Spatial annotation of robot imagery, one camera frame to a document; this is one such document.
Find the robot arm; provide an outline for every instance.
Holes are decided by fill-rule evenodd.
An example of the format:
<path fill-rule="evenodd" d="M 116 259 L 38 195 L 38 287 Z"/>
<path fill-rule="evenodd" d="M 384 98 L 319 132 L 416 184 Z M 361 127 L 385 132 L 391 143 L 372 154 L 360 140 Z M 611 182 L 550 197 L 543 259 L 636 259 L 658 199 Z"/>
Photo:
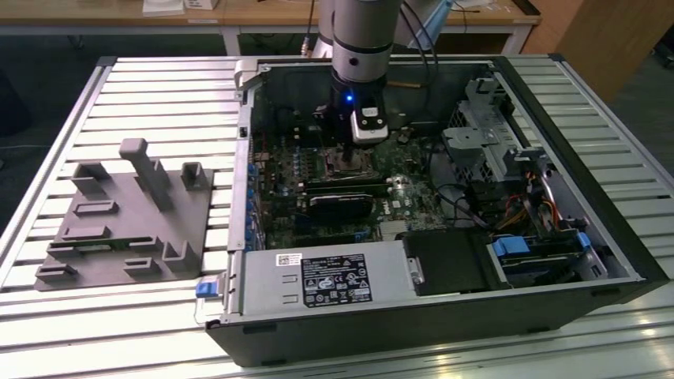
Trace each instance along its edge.
<path fill-rule="evenodd" d="M 447 0 L 323 0 L 319 24 L 319 43 L 313 57 L 327 58 L 332 44 L 332 95 L 331 109 L 336 119 L 348 124 L 353 144 L 376 144 L 387 139 L 387 115 L 381 90 L 387 83 L 388 58 L 393 42 L 409 46 L 413 41 L 407 22 L 400 22 L 401 12 L 415 10 L 423 21 L 407 17 L 416 29 L 421 48 L 433 41 L 424 38 L 421 29 L 428 21 L 440 20 L 448 13 Z"/>

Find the blue clip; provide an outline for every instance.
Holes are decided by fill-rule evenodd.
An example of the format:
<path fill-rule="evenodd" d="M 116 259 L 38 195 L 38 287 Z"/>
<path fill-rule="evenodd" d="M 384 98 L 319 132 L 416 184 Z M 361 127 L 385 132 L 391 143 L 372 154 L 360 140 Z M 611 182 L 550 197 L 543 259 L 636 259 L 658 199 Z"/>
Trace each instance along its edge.
<path fill-rule="evenodd" d="M 255 163 L 248 164 L 248 174 L 251 176 L 257 176 L 257 166 L 255 165 Z"/>
<path fill-rule="evenodd" d="M 528 250 L 527 241 L 523 237 L 500 237 L 492 244 L 491 247 L 496 252 L 496 256 L 502 257 L 508 254 L 526 254 L 531 251 Z"/>
<path fill-rule="evenodd" d="M 369 234 L 369 231 L 359 231 L 359 232 L 356 232 L 353 234 L 355 242 L 360 242 L 363 239 L 365 239 L 368 234 Z"/>
<path fill-rule="evenodd" d="M 587 249 L 591 248 L 590 237 L 587 237 L 587 235 L 582 231 L 578 232 L 578 241 L 579 241 L 580 246 L 582 246 L 582 251 L 586 251 Z"/>
<path fill-rule="evenodd" d="M 203 282 L 197 284 L 196 288 L 197 298 L 216 298 L 217 297 L 217 282 Z"/>

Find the black cable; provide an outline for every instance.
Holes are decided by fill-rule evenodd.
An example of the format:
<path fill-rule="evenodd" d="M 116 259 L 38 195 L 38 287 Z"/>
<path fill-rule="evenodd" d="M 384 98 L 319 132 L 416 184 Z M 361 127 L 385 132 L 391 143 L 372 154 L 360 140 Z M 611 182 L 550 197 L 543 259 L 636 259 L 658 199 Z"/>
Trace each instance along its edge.
<path fill-rule="evenodd" d="M 401 11 L 401 9 L 400 9 L 400 16 L 401 16 L 401 20 L 404 21 L 404 24 L 407 26 L 407 30 L 409 31 L 409 34 L 412 35 L 413 43 L 416 44 L 416 50 L 419 51 L 419 56 L 421 57 L 421 60 L 423 60 L 423 68 L 425 69 L 425 82 L 421 84 L 421 87 L 428 87 L 432 82 L 431 67 L 428 66 L 425 54 L 423 54 L 421 43 L 419 42 L 419 39 L 416 37 L 416 33 L 413 32 L 412 24 L 409 24 L 409 20 L 407 19 L 407 15 Z"/>
<path fill-rule="evenodd" d="M 494 227 L 488 224 L 487 221 L 484 221 L 480 216 L 478 216 L 475 213 L 472 213 L 472 211 L 464 207 L 462 207 L 459 204 L 456 204 L 456 201 L 454 201 L 452 199 L 449 199 L 447 196 L 444 196 L 444 193 L 441 193 L 437 189 L 440 187 L 443 187 L 444 185 L 440 185 L 439 187 L 435 187 L 435 185 L 432 184 L 432 181 L 431 181 L 431 186 L 435 188 L 435 192 L 437 194 L 437 196 L 455 208 L 458 209 L 459 211 L 462 211 L 466 216 L 468 216 L 471 219 L 472 219 L 472 222 L 475 222 L 475 224 L 483 228 L 483 229 L 487 229 L 488 231 L 494 230 Z"/>
<path fill-rule="evenodd" d="M 480 11 L 479 10 L 466 10 L 466 8 L 463 8 L 463 6 L 458 2 L 454 2 L 454 4 L 456 4 L 456 6 L 459 8 L 462 8 L 462 10 L 455 10 L 454 12 L 462 12 L 462 15 L 463 15 L 463 34 L 466 34 L 467 33 L 466 13 L 480 13 Z"/>
<path fill-rule="evenodd" d="M 312 0 L 312 8 L 308 11 L 307 34 L 304 35 L 304 38 L 308 38 L 308 35 L 312 32 L 312 18 L 313 18 L 313 6 L 315 5 L 316 5 L 316 0 Z"/>
<path fill-rule="evenodd" d="M 455 226 L 455 225 L 456 225 L 456 221 L 459 220 L 459 212 L 456 211 L 456 204 L 458 204 L 458 202 L 459 202 L 460 200 L 464 200 L 464 201 L 467 202 L 467 199 L 466 199 L 466 197 L 464 197 L 464 196 L 459 197 L 459 198 L 456 199 L 456 201 L 454 202 L 454 220 L 452 220 L 452 226 Z"/>
<path fill-rule="evenodd" d="M 407 8 L 407 10 L 412 14 L 412 16 L 413 16 L 413 18 L 415 18 L 415 20 L 416 20 L 416 22 L 419 24 L 419 28 L 421 29 L 423 36 L 427 38 L 428 44 L 431 45 L 431 54 L 432 54 L 432 59 L 435 60 L 435 75 L 437 75 L 440 73 L 440 61 L 437 60 L 437 54 L 435 52 L 435 47 L 433 47 L 431 35 L 428 34 L 428 31 L 425 30 L 425 26 L 421 23 L 421 19 L 419 18 L 419 15 L 416 14 L 416 11 L 412 9 L 412 7 L 409 6 L 409 4 L 407 4 L 407 1 L 403 1 L 401 4 L 404 5 L 404 7 Z M 412 35 L 415 36 L 416 45 L 417 45 L 419 49 L 421 49 L 421 45 L 419 44 L 419 40 L 416 39 L 416 33 L 412 33 Z"/>
<path fill-rule="evenodd" d="M 464 186 L 462 183 L 444 183 L 444 184 L 439 185 L 439 187 L 436 189 L 439 190 L 441 187 L 454 187 L 460 191 L 467 190 L 467 186 Z"/>
<path fill-rule="evenodd" d="M 431 171 L 431 159 L 432 159 L 432 154 L 435 153 L 439 153 L 443 151 L 443 148 L 444 148 L 444 145 L 441 144 L 441 141 L 439 141 L 439 143 L 441 144 L 440 146 L 440 150 L 435 150 L 435 145 L 436 145 L 437 142 L 433 142 L 431 141 L 431 148 L 427 150 L 428 151 L 428 155 L 427 155 L 427 158 L 425 158 L 425 162 L 423 163 L 423 167 L 421 167 L 421 172 L 425 172 L 425 171 Z"/>

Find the cable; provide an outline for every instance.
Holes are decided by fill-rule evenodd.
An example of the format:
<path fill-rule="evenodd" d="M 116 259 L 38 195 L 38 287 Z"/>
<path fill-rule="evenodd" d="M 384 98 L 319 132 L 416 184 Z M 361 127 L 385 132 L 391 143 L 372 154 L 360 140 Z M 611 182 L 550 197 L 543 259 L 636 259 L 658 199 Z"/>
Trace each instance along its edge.
<path fill-rule="evenodd" d="M 491 227 L 491 225 L 487 223 L 487 221 L 484 221 L 480 216 L 478 216 L 475 213 L 472 213 L 472 211 L 464 207 L 462 207 L 459 204 L 456 204 L 456 201 L 451 200 L 447 196 L 444 196 L 444 194 L 437 191 L 437 188 L 443 187 L 444 185 L 440 185 L 439 187 L 435 187 L 435 185 L 432 184 L 432 181 L 431 181 L 431 186 L 435 188 L 435 192 L 437 194 L 437 196 L 455 208 L 458 209 L 459 211 L 462 211 L 466 216 L 468 216 L 472 220 L 472 222 L 479 226 L 482 227 L 483 229 L 487 229 L 487 230 L 492 230 L 494 228 Z"/>
<path fill-rule="evenodd" d="M 507 217 L 507 214 L 510 213 L 510 204 L 512 203 L 512 200 L 518 199 L 522 196 L 523 195 L 512 195 L 508 197 L 507 203 L 506 203 L 506 217 Z"/>
<path fill-rule="evenodd" d="M 454 5 L 458 6 L 459 8 L 462 8 L 462 10 L 452 9 L 452 12 L 460 12 L 463 15 L 463 34 L 466 34 L 467 33 L 466 13 L 480 13 L 480 11 L 479 10 L 466 10 L 466 8 L 463 8 L 463 6 L 458 2 L 454 2 Z"/>
<path fill-rule="evenodd" d="M 454 188 L 456 188 L 460 191 L 467 190 L 467 187 L 463 184 L 460 184 L 460 183 L 444 183 L 436 189 L 439 190 L 441 187 L 454 187 Z"/>
<path fill-rule="evenodd" d="M 496 230 L 499 231 L 504 227 L 507 227 L 515 223 L 519 223 L 520 221 L 523 221 L 526 219 L 526 217 L 527 217 L 527 210 L 523 209 L 508 220 L 502 222 L 500 225 L 496 225 Z"/>
<path fill-rule="evenodd" d="M 556 211 L 556 205 L 548 200 L 543 200 L 543 204 L 550 207 L 551 221 L 555 228 L 559 228 L 559 212 Z"/>
<path fill-rule="evenodd" d="M 459 202 L 460 200 L 464 200 L 464 201 L 467 202 L 467 199 L 466 199 L 466 197 L 464 197 L 464 196 L 459 197 L 459 198 L 456 199 L 456 201 L 454 202 L 454 220 L 452 220 L 452 226 L 455 226 L 455 225 L 456 225 L 456 221 L 458 221 L 458 220 L 471 220 L 471 221 L 472 221 L 472 219 L 471 219 L 471 218 L 468 218 L 468 219 L 466 219 L 466 217 L 460 217 L 460 218 L 459 218 L 459 212 L 456 211 L 456 204 L 458 204 L 458 202 Z"/>
<path fill-rule="evenodd" d="M 437 54 L 435 52 L 435 47 L 433 47 L 431 35 L 428 34 L 428 31 L 425 30 L 425 26 L 421 23 L 421 19 L 419 18 L 419 15 L 416 14 L 416 11 L 412 9 L 412 7 L 409 6 L 409 4 L 407 4 L 407 1 L 403 1 L 401 4 L 404 5 L 404 7 L 407 8 L 407 10 L 412 14 L 412 17 L 415 18 L 415 20 L 416 20 L 416 22 L 419 24 L 419 28 L 421 29 L 423 36 L 428 40 L 428 45 L 431 46 L 432 59 L 435 61 L 435 75 L 437 75 L 440 73 L 440 61 L 437 59 Z M 419 40 L 416 38 L 416 33 L 412 33 L 412 35 L 415 37 L 416 46 L 419 47 L 419 49 L 421 49 L 421 45 L 419 44 Z"/>
<path fill-rule="evenodd" d="M 304 34 L 304 41 L 301 42 L 301 56 L 308 55 L 308 35 L 312 32 L 312 18 L 313 18 L 313 6 L 316 5 L 316 0 L 312 0 L 312 7 L 308 11 L 308 21 L 307 21 L 307 34 Z"/>
<path fill-rule="evenodd" d="M 401 20 L 404 21 L 404 24 L 407 26 L 407 30 L 409 31 L 409 34 L 412 35 L 413 38 L 413 43 L 416 44 L 416 50 L 419 51 L 419 56 L 421 57 L 423 61 L 423 68 L 425 70 L 425 82 L 421 84 L 421 87 L 427 87 L 431 85 L 431 67 L 428 66 L 428 61 L 425 58 L 425 54 L 423 54 L 423 49 L 421 49 L 421 43 L 419 42 L 419 39 L 416 37 L 416 33 L 413 32 L 412 24 L 409 24 L 409 19 L 407 19 L 407 15 L 400 9 L 400 17 Z"/>
<path fill-rule="evenodd" d="M 428 156 L 427 156 L 425 162 L 423 163 L 421 172 L 425 172 L 425 171 L 428 171 L 428 172 L 429 172 L 429 170 L 431 170 L 431 159 L 432 159 L 432 154 L 433 154 L 433 153 L 439 153 L 439 152 L 443 152 L 443 151 L 444 151 L 444 149 L 443 149 L 443 148 L 444 148 L 444 145 L 441 144 L 441 140 L 439 140 L 439 143 L 441 144 L 441 145 L 440 145 L 440 146 L 441 146 L 440 150 L 435 150 L 435 148 L 433 148 L 433 146 L 436 145 L 436 143 L 437 143 L 437 142 L 432 142 L 432 141 L 431 141 L 431 148 L 428 149 Z"/>

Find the power supply label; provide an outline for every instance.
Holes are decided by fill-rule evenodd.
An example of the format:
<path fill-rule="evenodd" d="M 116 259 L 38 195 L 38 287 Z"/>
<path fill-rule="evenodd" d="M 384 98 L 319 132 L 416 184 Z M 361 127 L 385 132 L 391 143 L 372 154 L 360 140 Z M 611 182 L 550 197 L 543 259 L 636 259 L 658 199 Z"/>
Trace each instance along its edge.
<path fill-rule="evenodd" d="M 308 308 L 371 302 L 365 256 L 301 259 L 301 293 Z"/>

